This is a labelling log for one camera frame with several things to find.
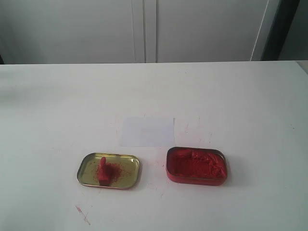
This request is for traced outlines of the red ink tin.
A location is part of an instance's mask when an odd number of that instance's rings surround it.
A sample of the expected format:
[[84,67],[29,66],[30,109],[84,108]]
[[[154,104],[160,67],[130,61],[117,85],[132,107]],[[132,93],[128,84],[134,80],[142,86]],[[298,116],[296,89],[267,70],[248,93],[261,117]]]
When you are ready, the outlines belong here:
[[219,186],[228,177],[226,158],[215,149],[172,147],[166,156],[168,178],[177,183]]

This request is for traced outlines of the red stamp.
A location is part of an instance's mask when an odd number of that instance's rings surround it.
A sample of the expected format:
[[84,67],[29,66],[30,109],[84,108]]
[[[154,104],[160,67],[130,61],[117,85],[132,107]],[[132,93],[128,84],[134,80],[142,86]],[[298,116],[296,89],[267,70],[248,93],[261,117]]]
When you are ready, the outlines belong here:
[[100,159],[99,167],[97,170],[97,179],[101,186],[107,186],[109,184],[110,178],[106,165],[106,158],[102,157]]

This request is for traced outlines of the white paper sheet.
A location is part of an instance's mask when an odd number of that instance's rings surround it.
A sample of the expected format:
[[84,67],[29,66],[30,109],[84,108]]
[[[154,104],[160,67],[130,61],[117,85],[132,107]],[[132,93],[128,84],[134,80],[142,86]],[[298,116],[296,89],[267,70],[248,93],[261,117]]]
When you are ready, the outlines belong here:
[[173,147],[174,118],[128,117],[120,138],[122,147]]

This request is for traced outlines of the gold tin lid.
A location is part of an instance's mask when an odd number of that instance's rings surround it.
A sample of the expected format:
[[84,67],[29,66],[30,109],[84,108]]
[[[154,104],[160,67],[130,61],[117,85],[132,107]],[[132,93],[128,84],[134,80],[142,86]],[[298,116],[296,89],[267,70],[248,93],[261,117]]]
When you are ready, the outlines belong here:
[[[109,184],[101,186],[97,179],[100,159],[106,158]],[[141,163],[133,155],[91,153],[84,157],[77,172],[77,180],[84,186],[126,190],[138,181]]]

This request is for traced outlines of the white cabinet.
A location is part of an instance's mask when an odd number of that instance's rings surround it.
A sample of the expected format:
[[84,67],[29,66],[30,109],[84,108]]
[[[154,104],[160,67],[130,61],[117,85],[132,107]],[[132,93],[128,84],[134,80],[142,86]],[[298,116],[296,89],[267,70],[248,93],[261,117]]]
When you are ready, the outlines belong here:
[[259,61],[277,0],[3,0],[6,64]]

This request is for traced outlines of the dark door frame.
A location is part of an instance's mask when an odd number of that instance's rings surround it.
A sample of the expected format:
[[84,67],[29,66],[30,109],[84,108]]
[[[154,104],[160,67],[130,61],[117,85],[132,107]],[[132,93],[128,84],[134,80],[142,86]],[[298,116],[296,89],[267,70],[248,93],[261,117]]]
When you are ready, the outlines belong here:
[[308,0],[281,0],[269,31],[262,61],[308,59]]

